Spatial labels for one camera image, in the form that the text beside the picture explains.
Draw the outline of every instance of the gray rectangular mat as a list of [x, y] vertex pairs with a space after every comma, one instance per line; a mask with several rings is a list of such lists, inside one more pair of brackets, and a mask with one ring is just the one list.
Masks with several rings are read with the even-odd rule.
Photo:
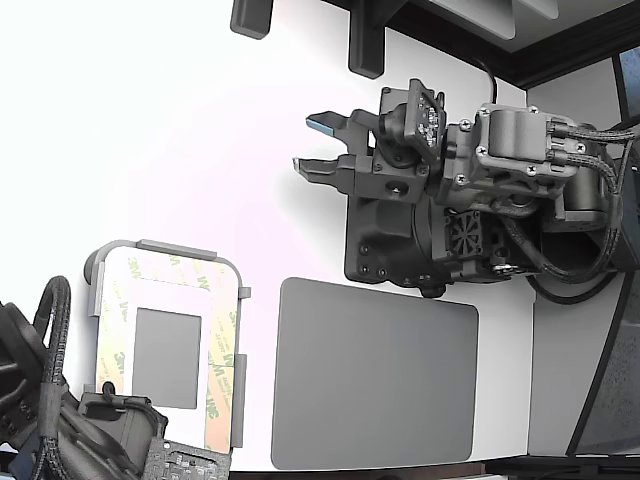
[[471, 305], [285, 280], [274, 466], [346, 470], [467, 460], [477, 343]]

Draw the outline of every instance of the screw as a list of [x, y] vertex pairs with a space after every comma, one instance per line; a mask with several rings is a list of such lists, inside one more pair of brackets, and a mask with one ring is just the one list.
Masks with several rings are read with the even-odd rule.
[[460, 130], [462, 132], [470, 132], [471, 131], [471, 121], [467, 120], [466, 118], [464, 120], [460, 120]]

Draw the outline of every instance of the circuit board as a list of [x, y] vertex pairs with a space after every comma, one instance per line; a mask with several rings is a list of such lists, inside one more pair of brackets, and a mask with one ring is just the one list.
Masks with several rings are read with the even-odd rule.
[[231, 455], [153, 437], [143, 480], [228, 480]]

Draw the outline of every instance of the white table surface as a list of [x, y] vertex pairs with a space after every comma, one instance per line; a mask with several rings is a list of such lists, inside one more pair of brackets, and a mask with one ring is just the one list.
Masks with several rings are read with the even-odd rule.
[[[114, 239], [214, 250], [253, 296], [244, 448], [234, 470], [272, 470], [271, 412], [279, 289], [291, 276], [348, 284], [346, 198], [306, 183], [291, 158], [333, 158], [338, 141], [311, 113], [377, 111], [383, 86], [418, 77], [447, 94], [449, 121], [473, 118], [485, 74], [393, 31], [386, 73], [347, 69], [348, 13], [319, 0], [276, 0], [262, 41], [229, 29], [231, 0], [0, 5], [0, 298], [32, 316], [46, 281], [73, 288], [65, 375], [91, 383], [96, 325], [86, 317], [87, 256]], [[525, 93], [499, 82], [502, 103]], [[404, 291], [392, 286], [368, 287]], [[445, 300], [480, 312], [471, 460], [526, 453], [532, 303], [523, 281], [456, 285]]]

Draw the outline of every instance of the hose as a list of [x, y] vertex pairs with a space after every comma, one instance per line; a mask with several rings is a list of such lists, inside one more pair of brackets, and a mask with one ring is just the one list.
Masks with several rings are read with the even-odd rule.
[[482, 60], [480, 60], [479, 58], [474, 58], [474, 60], [478, 65], [480, 65], [480, 67], [482, 67], [482, 69], [485, 71], [485, 73], [489, 77], [489, 81], [491, 82], [490, 99], [491, 99], [491, 103], [495, 104], [498, 101], [498, 82], [496, 81], [496, 76], [493, 74], [493, 72], [487, 66], [487, 64], [484, 63]]
[[588, 130], [580, 127], [568, 127], [567, 137], [575, 140], [588, 140], [598, 143], [626, 143], [633, 141], [636, 134], [630, 130], [609, 130], [600, 132], [598, 130]]
[[633, 144], [634, 140], [629, 140], [624, 146], [624, 153], [622, 154], [622, 160], [620, 160], [620, 169], [618, 170], [618, 192], [622, 192], [624, 175], [627, 172], [627, 163], [629, 162], [629, 154], [631, 153]]
[[584, 272], [570, 272], [556, 267], [551, 263], [533, 244], [529, 236], [522, 230], [520, 224], [512, 218], [500, 217], [507, 233], [512, 240], [520, 247], [523, 253], [542, 273], [556, 278], [562, 283], [577, 284], [586, 283], [596, 278], [607, 266], [611, 255], [615, 250], [620, 237], [619, 229], [607, 228], [605, 233], [604, 247], [600, 251], [596, 261]]
[[561, 295], [555, 295], [555, 294], [551, 293], [549, 290], [544, 288], [540, 284], [540, 282], [538, 282], [538, 279], [535, 278], [534, 276], [528, 276], [527, 277], [527, 282], [529, 282], [529, 285], [531, 285], [531, 287], [541, 297], [546, 298], [550, 302], [557, 303], [558, 305], [576, 305], [578, 303], [585, 302], [585, 301], [589, 300], [590, 298], [595, 297], [602, 290], [604, 290], [613, 281], [613, 279], [616, 278], [616, 276], [617, 276], [617, 274], [614, 273], [614, 272], [608, 273], [602, 280], [600, 280], [600, 282], [598, 282], [596, 285], [591, 287], [586, 292], [583, 292], [583, 293], [580, 293], [578, 295], [574, 295], [574, 296], [571, 296], [571, 297], [563, 297]]
[[61, 276], [52, 278], [44, 289], [36, 313], [36, 318], [48, 316], [52, 327], [49, 352], [45, 360], [40, 387], [38, 414], [40, 449], [31, 475], [32, 480], [41, 478], [45, 465], [55, 479], [71, 479], [62, 463], [58, 446], [58, 422], [64, 393], [62, 367], [69, 332], [70, 309], [69, 281]]
[[595, 170], [600, 174], [607, 184], [607, 190], [609, 193], [615, 192], [617, 188], [616, 174], [606, 162], [600, 160], [598, 157], [591, 155], [580, 155], [577, 153], [570, 153], [567, 155], [567, 165], [574, 167], [585, 167]]

